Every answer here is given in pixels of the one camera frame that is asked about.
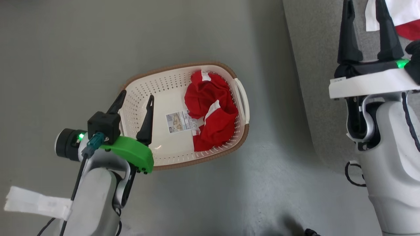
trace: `black cable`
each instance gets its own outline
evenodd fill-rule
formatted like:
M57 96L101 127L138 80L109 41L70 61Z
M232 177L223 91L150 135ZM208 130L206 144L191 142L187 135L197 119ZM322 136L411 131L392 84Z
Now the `black cable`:
M41 229L41 231L37 234L37 236L41 236L41 234L50 226L50 224L55 220L55 218L51 218L48 223Z
M414 144L416 145L417 151L420 152L420 143L417 138L416 130L414 129L413 123L411 122L410 113L408 112L407 93L403 92L401 96L402 96L402 109L405 112L405 120L407 122L408 128L410 129L410 134L414 140Z
M120 223L118 223L118 232L117 232L117 234L115 235L115 236L119 236L120 235L120 233L121 233L121 228L123 227L123 224L121 223L121 220L120 220Z
M74 198L76 197L77 189L79 188L79 183L80 183L81 175L83 173L83 169L84 169L84 165L86 163L86 160L87 160L87 154L84 154L83 155L83 160L81 161L81 164L80 164L79 173L77 174L76 184L74 184L73 193L71 194L71 198L70 198L71 201L74 201ZM67 226L67 221L65 220L63 222L63 226L61 227L60 236L64 235L64 231L66 229L66 226Z
M346 178L347 178L347 180L351 183L351 184L353 184L353 185L355 185L355 186L357 186L357 187L366 187L366 184L358 184L358 183L356 183L356 182L354 182L353 180L351 180L350 179L350 176L349 176L349 166L357 166L357 167L359 167L360 169L362 169L362 167L359 165L359 164L350 164L350 162L347 162L347 165L346 165L346 167L344 168L344 174L346 175Z

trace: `red and white cloth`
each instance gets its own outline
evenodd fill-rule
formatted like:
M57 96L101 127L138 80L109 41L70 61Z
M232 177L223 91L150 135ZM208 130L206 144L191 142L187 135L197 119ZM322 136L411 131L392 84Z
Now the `red and white cloth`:
M420 20L420 0L385 0L395 26ZM376 0L369 0L366 6L366 31L378 31Z
M185 105L192 118L204 117L205 123L193 136L194 151L207 151L233 136L238 109L229 85L220 75L197 71L191 75L191 82L185 93Z

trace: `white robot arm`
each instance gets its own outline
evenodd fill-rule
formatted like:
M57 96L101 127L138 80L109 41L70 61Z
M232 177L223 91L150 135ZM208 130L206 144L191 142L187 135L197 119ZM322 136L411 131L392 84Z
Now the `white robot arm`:
M352 0L344 0L338 63L330 98L347 102L347 136L359 163L384 236L420 236L420 122L407 94L420 90L420 41L406 48L385 0L376 0L381 26L378 61L362 62L353 29Z

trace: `white plastic basket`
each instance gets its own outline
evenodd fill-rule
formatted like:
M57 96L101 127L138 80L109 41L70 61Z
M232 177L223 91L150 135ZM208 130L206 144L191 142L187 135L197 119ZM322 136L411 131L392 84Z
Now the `white plastic basket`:
M209 71L221 75L231 88L234 104L238 108L235 133L220 147L194 152L191 131L169 133L166 115L186 110L184 96L195 71ZM154 170L170 169L198 164L218 158L238 149L249 130L249 103L247 94L235 73L222 63L191 63L140 74L127 81L126 99L120 109L121 134L135 138L146 115L149 96L155 97L152 143L149 145L155 160Z

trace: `white fabric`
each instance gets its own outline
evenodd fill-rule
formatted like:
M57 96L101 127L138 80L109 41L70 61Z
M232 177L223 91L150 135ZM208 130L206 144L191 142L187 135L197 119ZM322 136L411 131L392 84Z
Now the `white fabric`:
M16 186L6 197L5 211L34 213L68 220L73 201L68 198L49 197Z
M420 19L420 0L385 0L389 14L395 26ZM378 31L375 0L369 0L366 6L366 31Z
M211 81L211 78L208 72L201 71L201 76L203 77L202 81Z
M210 106L209 111L207 112L206 116L204 117L204 125L206 125L207 118L219 108L220 108L220 103L219 103L219 99L218 99Z

